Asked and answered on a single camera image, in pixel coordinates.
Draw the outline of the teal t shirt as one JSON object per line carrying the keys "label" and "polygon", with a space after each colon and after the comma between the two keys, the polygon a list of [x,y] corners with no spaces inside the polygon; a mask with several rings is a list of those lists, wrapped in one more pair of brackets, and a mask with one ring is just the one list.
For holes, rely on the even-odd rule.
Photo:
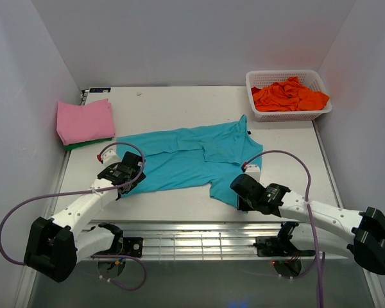
{"label": "teal t shirt", "polygon": [[143,180],[131,194],[152,193],[209,185],[209,196],[237,206],[230,184],[250,158],[261,165],[263,151],[247,130],[247,117],[231,123],[179,128],[118,137],[119,157],[142,152],[146,165]]}

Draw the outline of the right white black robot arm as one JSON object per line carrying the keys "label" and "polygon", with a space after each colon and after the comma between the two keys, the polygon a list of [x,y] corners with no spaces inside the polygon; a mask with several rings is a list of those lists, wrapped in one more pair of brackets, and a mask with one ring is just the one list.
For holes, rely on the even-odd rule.
{"label": "right white black robot arm", "polygon": [[301,194],[279,184],[263,187],[247,174],[230,185],[241,210],[285,218],[275,237],[255,244],[261,256],[312,256],[316,250],[355,260],[360,267],[385,275],[385,215],[336,208],[318,201],[305,202]]}

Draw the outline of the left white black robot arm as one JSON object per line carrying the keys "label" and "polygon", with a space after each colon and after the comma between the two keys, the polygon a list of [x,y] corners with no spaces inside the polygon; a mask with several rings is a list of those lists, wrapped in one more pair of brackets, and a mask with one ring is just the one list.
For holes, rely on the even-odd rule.
{"label": "left white black robot arm", "polygon": [[85,227],[107,205],[129,193],[145,179],[143,159],[127,151],[119,158],[114,151],[99,157],[103,170],[97,175],[88,194],[80,195],[59,213],[37,218],[31,228],[24,254],[25,265],[55,282],[63,282],[80,261],[105,253],[119,255],[123,250],[123,231],[111,224]]}

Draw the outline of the folded green t shirt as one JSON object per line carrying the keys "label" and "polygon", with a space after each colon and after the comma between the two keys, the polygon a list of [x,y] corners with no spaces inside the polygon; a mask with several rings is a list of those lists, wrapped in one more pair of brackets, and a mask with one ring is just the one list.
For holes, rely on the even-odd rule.
{"label": "folded green t shirt", "polygon": [[104,139],[96,139],[96,140],[93,140],[93,141],[78,142],[78,143],[73,143],[73,144],[65,145],[64,149],[65,149],[65,151],[72,151],[72,150],[75,150],[77,148],[82,148],[82,147],[85,147],[85,146],[89,146],[89,145],[93,145],[93,144],[98,144],[98,143],[102,143],[102,142],[106,142],[106,141],[111,141],[111,140],[112,140],[112,138],[104,138]]}

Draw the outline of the folded pink t shirt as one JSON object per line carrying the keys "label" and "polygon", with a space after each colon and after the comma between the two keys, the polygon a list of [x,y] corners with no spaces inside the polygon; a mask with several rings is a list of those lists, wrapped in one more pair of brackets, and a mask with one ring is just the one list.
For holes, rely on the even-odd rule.
{"label": "folded pink t shirt", "polygon": [[108,99],[97,100],[82,106],[59,101],[56,131],[64,146],[113,138],[116,129],[112,104]]}

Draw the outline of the blue label sticker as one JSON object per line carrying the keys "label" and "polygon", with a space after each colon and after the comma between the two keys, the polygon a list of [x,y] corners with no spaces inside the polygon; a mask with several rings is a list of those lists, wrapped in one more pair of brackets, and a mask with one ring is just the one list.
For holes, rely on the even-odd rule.
{"label": "blue label sticker", "polygon": [[98,87],[98,88],[90,88],[90,93],[109,93],[111,91],[110,87]]}

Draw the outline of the orange t shirt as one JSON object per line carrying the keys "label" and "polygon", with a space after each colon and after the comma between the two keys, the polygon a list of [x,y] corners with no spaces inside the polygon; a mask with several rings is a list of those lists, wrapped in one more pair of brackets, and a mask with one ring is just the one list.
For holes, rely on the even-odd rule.
{"label": "orange t shirt", "polygon": [[302,85],[296,76],[261,89],[252,87],[251,92],[255,109],[259,112],[322,110],[330,99],[328,95]]}

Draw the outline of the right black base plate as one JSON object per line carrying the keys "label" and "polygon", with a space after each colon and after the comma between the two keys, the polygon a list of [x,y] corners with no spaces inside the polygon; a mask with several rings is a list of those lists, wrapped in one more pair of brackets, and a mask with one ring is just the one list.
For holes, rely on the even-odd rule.
{"label": "right black base plate", "polygon": [[259,257],[312,257],[314,250],[300,250],[288,239],[279,237],[256,237],[253,246]]}

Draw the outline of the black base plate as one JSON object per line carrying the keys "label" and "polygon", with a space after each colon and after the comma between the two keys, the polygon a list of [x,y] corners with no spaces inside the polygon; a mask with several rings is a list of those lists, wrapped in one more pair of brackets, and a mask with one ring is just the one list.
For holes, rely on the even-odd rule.
{"label": "black base plate", "polygon": [[144,239],[142,237],[123,237],[121,253],[131,257],[141,258]]}
{"label": "black base plate", "polygon": [[256,237],[253,246],[259,257],[312,257],[314,250],[300,250],[288,239],[279,237]]}

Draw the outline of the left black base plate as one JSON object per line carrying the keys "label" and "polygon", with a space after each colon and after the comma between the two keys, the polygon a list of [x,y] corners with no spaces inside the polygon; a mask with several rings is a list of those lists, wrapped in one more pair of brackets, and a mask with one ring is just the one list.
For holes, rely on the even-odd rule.
{"label": "left black base plate", "polygon": [[141,258],[144,239],[142,237],[123,237],[121,253],[131,257]]}

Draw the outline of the aluminium rail frame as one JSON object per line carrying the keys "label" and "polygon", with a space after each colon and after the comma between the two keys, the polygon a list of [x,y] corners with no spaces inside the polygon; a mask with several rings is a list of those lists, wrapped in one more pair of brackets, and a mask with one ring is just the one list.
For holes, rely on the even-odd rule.
{"label": "aluminium rail frame", "polygon": [[[101,166],[92,149],[68,155],[61,191],[80,189]],[[322,150],[297,151],[312,175],[310,194],[341,205]],[[256,237],[276,235],[281,220],[245,214],[209,198],[209,186],[125,198],[106,208],[102,221],[144,239],[148,278],[125,291],[98,278],[98,261],[79,263],[64,282],[27,269],[16,307],[316,307],[316,270],[294,280],[278,277],[273,257],[258,257]],[[327,253],[325,307],[385,307],[379,279],[353,261]]]}

